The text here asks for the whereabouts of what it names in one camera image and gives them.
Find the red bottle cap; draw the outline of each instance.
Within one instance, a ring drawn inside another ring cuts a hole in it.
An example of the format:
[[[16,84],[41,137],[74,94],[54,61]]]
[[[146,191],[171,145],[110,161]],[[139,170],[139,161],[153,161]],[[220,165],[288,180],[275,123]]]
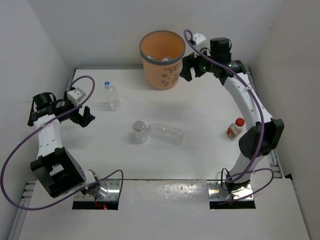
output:
[[[235,120],[235,125],[237,125],[238,127],[242,127],[243,125],[245,125],[245,120],[243,118],[237,118]]]

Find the silver lid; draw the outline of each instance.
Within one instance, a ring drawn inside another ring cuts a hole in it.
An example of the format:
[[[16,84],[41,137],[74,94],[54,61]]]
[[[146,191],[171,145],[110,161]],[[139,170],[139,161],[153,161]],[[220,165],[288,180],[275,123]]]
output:
[[[145,129],[145,123],[143,121],[136,121],[133,124],[133,130],[141,132],[143,129]]]

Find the bottle with blue cap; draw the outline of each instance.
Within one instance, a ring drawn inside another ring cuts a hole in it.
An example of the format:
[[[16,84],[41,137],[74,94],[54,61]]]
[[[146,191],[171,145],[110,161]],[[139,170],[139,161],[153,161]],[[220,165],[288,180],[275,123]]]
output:
[[[104,83],[104,94],[106,98],[106,104],[111,111],[118,111],[121,103],[115,86],[110,84],[109,81]]]

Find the wall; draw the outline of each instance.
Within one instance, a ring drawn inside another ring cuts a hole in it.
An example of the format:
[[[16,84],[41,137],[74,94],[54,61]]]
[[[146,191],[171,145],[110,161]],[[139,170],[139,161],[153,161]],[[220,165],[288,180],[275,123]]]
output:
[[[320,236],[320,3],[287,0],[253,69],[262,100],[285,124],[278,152],[312,239]]]
[[[0,3],[0,166],[32,129],[27,126],[32,97],[50,91],[62,97],[70,72],[26,0]],[[36,137],[13,156],[4,184],[19,203],[29,164],[38,152]],[[16,209],[0,194],[0,239],[7,239]]]
[[[251,64],[283,0],[28,0],[69,69],[141,65],[139,42],[152,31],[184,29],[233,41]]]

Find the white table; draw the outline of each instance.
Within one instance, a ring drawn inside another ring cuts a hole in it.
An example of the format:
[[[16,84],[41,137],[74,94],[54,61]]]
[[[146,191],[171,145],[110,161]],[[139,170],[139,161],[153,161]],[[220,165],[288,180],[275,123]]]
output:
[[[74,78],[82,75],[96,81],[87,102],[96,119],[85,128],[63,122],[61,139],[84,170],[102,177],[123,169],[127,180],[119,209],[72,210],[69,198],[46,210],[29,211],[20,240],[309,239],[289,179],[275,179],[256,194],[256,209],[210,210],[205,179],[219,178],[221,169],[231,169],[239,156],[238,141],[229,140],[226,129],[241,114],[219,80],[205,74],[158,91],[147,85],[142,69],[78,69]],[[119,111],[105,111],[104,81],[116,86]],[[91,83],[84,79],[76,86],[88,93]],[[131,144],[136,120],[182,128],[185,141],[175,146],[150,138]],[[268,166],[267,157],[258,164]],[[268,172],[253,175],[253,190],[269,177]],[[54,201],[37,183],[30,207]]]

